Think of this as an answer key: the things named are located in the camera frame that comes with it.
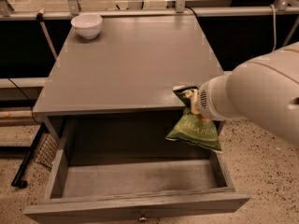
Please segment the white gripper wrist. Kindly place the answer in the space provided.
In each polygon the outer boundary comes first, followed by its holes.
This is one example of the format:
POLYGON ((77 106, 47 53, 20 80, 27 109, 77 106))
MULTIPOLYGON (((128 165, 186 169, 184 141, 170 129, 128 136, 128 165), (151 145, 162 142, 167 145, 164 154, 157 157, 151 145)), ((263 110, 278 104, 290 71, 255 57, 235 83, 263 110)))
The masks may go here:
POLYGON ((185 96, 190 100, 194 115, 201 114, 208 119, 222 121, 238 119, 240 114, 233 106, 226 90, 228 75, 214 77, 203 83, 199 90, 186 90, 185 96))

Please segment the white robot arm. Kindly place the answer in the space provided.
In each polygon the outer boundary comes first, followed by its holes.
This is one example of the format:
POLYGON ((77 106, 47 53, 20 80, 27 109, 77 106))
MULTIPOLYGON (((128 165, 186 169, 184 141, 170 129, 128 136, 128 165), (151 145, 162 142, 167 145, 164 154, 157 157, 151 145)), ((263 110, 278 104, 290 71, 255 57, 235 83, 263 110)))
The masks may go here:
POLYGON ((185 93, 208 119, 245 118, 299 144, 299 42, 250 59, 185 93))

